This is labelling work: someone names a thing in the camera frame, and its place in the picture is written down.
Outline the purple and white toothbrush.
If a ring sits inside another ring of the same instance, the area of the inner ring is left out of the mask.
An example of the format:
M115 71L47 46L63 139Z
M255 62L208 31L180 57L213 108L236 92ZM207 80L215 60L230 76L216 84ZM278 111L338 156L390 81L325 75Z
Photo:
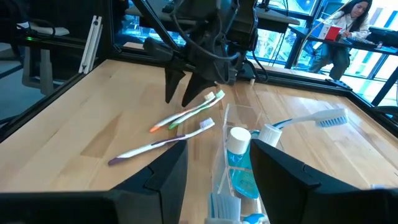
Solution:
M145 146L141 146L141 147L139 147L137 149L132 149L132 150L130 150L128 152L125 152L123 154L120 154L120 155L112 158L111 160L108 161L108 165L109 166L114 166L114 165L116 165L116 164L118 164L118 163L120 163L122 161L128 160L128 159L130 159L130 158L132 158L132 157L134 157L136 155L142 154L144 152L150 151L150 150L158 148L158 147L162 147L162 146L164 146L164 145L166 145L167 143L170 143L170 142L181 141L181 140L186 140L186 139L192 138L192 137L194 137L194 136L206 131L207 129L212 128L214 125L215 125L215 122L211 118L208 118L208 119L202 121L200 123L199 129L197 129L196 131L194 131L192 133L175 136L175 137L170 138L170 139L164 139L164 140L161 140L161 141L157 141L157 142L153 142L153 143L147 144Z

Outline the clear acrylic organizer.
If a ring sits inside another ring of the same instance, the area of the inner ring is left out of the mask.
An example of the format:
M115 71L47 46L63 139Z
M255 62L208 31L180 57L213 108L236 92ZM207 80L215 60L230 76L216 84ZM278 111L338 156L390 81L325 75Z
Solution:
M226 155L226 141L231 128L241 127L250 130L261 130L267 124L265 116L259 109L248 106L232 105L226 107L222 125L222 138L216 153L215 163L212 169L212 191L216 194L230 195L241 199L241 223L242 224L271 224L261 197L257 199L247 198L232 186L230 170Z

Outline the blue and white toothbrush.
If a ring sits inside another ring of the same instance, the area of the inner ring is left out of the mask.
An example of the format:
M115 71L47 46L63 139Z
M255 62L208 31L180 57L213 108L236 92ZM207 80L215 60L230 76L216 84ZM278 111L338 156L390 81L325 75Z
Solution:
M282 129L288 125L312 121L316 127L330 128L346 124L349 121L348 112L344 108L318 111L314 114L301 116L297 118L286 119L284 121L273 124L273 127Z
M241 224L241 199L230 195L210 193L205 224Z

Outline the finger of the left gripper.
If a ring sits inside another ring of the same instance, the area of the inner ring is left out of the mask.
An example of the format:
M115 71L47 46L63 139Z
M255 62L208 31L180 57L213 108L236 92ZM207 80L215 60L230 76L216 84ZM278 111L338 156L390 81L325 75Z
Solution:
M182 70L165 67L165 102L170 103L180 80L185 76Z
M186 107L203 90L213 86L216 86L214 81L207 80L198 73L192 73L182 99L182 106Z

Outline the orange and white toothbrush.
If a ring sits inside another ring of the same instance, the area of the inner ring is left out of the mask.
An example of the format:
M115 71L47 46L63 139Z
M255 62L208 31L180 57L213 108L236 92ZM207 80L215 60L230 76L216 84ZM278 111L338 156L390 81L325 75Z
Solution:
M207 103L209 103L211 100L215 99L215 94L213 92L208 93L207 95L204 96L204 102L200 105L197 105L193 108L190 108L188 110L176 113L172 116L169 116L168 118L163 119L162 121L158 122L157 124L153 125L153 127L150 128L149 132L153 133L155 131L157 131L158 129L160 129L161 127L163 127L164 125L166 125L167 123L176 120L177 118L182 117L183 115L195 111L197 109L199 109L202 106L205 106Z

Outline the white aluminium extrusion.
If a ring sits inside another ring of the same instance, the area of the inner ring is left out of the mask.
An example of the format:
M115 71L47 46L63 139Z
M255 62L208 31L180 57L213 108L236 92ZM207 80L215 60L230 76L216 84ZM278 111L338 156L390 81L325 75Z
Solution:
M93 16L87 41L85 44L85 49L81 58L81 63L78 71L79 73L88 74L92 71L102 30L102 17Z

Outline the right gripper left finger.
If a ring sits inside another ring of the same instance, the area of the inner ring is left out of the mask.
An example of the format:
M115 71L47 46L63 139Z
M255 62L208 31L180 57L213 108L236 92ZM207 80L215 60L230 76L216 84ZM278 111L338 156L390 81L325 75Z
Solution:
M187 166L183 140L109 190L0 193L0 224L178 224Z

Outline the black office desk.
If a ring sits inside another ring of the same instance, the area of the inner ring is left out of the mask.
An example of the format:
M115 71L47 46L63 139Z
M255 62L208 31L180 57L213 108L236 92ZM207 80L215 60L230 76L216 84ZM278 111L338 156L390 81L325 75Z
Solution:
M377 49L376 47L371 48L371 47L367 47L364 45L353 45L352 43L348 42L345 39L340 39L339 41L323 40L323 39L318 39L312 35L307 37L307 34L309 33L307 28L297 27L297 26L288 26L288 28L294 34L296 34L296 40L292 46L292 50L291 50L289 57L285 64L285 68L288 68L288 69L291 69L293 64L300 57L299 56L301 53L300 48L303 47L303 44L305 43L305 39L315 41L315 42L321 42L321 43L326 43L326 44L330 44L330 45L335 45L338 47L348 47L348 48L352 48L352 49L366 50L368 52L375 52L375 53L380 53L383 55L393 55L393 56L398 57L398 49L394 50L392 47L382 46L380 49ZM396 81L398 81L398 66L396 66L396 69L391 73L390 77L387 79L386 83L381 88L380 92L372 100L371 104L374 106L379 105L380 102L387 95L388 91L396 83Z

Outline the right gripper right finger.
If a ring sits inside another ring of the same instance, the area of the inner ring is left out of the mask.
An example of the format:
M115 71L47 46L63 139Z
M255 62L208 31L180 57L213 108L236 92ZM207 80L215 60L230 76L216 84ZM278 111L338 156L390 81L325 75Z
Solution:
M361 190L258 139L250 147L271 224L398 224L398 189Z

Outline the red and white box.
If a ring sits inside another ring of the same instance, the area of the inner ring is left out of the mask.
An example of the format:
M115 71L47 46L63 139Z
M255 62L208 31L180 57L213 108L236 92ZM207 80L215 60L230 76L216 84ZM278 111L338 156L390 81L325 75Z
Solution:
M318 39L330 41L335 41L341 30L340 27L334 26L330 23L322 23L322 20L320 19L314 21L312 29L312 36Z

